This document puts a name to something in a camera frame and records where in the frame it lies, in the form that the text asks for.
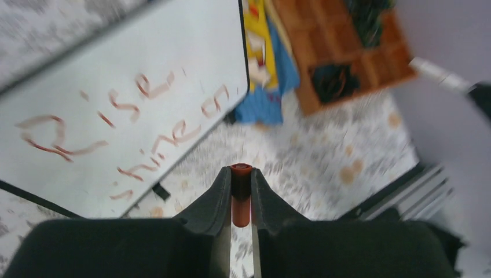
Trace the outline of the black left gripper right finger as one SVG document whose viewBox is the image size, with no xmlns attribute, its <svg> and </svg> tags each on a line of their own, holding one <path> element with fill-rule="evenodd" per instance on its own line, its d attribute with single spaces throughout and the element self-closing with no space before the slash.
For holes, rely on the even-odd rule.
<svg viewBox="0 0 491 278">
<path fill-rule="evenodd" d="M 251 173 L 255 277 L 458 277 L 459 239 L 426 221 L 403 220 L 394 207 L 362 214 L 420 177 L 414 168 L 340 218 L 313 221 Z"/>
</svg>

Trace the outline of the white whiteboard black frame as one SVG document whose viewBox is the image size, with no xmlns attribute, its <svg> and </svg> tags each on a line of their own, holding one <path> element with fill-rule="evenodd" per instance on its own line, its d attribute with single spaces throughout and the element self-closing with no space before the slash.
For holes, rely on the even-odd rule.
<svg viewBox="0 0 491 278">
<path fill-rule="evenodd" d="M 240 1 L 153 1 L 1 93 L 1 189 L 121 217 L 248 88 Z"/>
</svg>

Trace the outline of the red marker cap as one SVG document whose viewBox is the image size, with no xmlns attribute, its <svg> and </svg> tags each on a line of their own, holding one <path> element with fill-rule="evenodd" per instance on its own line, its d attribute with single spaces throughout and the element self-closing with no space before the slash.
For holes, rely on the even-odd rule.
<svg viewBox="0 0 491 278">
<path fill-rule="evenodd" d="M 231 170 L 232 222 L 238 228 L 250 223 L 252 166 L 233 164 Z"/>
</svg>

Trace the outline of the black orange cloth roll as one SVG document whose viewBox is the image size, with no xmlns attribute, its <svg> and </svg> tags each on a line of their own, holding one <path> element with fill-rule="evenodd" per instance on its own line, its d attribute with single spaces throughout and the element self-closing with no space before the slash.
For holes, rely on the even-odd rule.
<svg viewBox="0 0 491 278">
<path fill-rule="evenodd" d="M 348 64 L 321 65 L 311 69 L 309 74 L 313 89 L 322 104 L 351 97 L 360 88 L 360 81 Z"/>
</svg>

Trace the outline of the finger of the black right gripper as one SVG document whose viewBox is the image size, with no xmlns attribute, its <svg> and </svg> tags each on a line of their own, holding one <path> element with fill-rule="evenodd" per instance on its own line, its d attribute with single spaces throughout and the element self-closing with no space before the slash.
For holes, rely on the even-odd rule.
<svg viewBox="0 0 491 278">
<path fill-rule="evenodd" d="M 490 123 L 490 83 L 476 83 L 468 92 L 468 98 L 474 103 L 474 105 L 482 112 L 483 116 Z"/>
</svg>

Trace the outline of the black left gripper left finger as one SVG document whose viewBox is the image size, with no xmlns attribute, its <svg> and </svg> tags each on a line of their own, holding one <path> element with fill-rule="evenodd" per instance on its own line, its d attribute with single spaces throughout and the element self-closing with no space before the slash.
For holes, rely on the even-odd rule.
<svg viewBox="0 0 491 278">
<path fill-rule="evenodd" d="M 229 277 L 232 172 L 171 218 L 42 222 L 5 277 Z"/>
</svg>

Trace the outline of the white whiteboard marker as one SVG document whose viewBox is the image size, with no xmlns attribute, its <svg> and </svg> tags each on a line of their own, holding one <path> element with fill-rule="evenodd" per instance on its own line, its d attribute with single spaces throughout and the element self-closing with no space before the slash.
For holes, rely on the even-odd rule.
<svg viewBox="0 0 491 278">
<path fill-rule="evenodd" d="M 475 85 L 473 83 L 465 80 L 460 75 L 448 69 L 444 69 L 436 65 L 435 63 L 421 57 L 414 57 L 413 59 L 411 59 L 411 61 L 409 62 L 409 66 L 420 75 L 431 79 L 432 81 L 436 82 L 440 87 L 448 89 L 455 94 L 464 95 L 475 88 Z"/>
</svg>

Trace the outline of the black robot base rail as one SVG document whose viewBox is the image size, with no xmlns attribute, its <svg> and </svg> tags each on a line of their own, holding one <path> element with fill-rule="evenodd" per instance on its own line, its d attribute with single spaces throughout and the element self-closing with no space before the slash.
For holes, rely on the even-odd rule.
<svg viewBox="0 0 491 278">
<path fill-rule="evenodd" d="M 401 220 L 428 220 L 454 192 L 444 166 L 419 163 L 339 219 L 374 220 L 394 211 Z"/>
</svg>

